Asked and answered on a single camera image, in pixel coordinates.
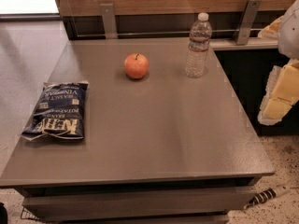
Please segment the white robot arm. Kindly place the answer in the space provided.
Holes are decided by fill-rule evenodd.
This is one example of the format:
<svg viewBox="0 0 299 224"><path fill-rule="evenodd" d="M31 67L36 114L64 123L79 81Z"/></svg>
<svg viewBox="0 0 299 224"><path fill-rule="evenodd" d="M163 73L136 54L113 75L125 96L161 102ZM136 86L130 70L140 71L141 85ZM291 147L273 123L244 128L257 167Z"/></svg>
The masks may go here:
<svg viewBox="0 0 299 224"><path fill-rule="evenodd" d="M282 67L275 65L269 74L258 114L258 121L267 126L281 122L299 101L299 0L271 23L269 33L275 30L278 52L290 60Z"/></svg>

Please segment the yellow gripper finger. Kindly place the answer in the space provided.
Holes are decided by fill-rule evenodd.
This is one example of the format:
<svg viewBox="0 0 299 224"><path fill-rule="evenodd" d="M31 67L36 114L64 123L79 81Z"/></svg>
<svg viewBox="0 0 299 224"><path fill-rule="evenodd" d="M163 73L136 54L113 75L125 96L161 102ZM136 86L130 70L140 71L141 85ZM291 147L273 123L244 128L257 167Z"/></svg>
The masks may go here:
<svg viewBox="0 0 299 224"><path fill-rule="evenodd" d="M299 101L299 61L290 59L283 67L274 66L269 74L258 121L270 126L281 122Z"/></svg>
<svg viewBox="0 0 299 224"><path fill-rule="evenodd" d="M278 30L282 22L282 16L272 21L268 26L264 27L259 33L259 38L278 39Z"/></svg>

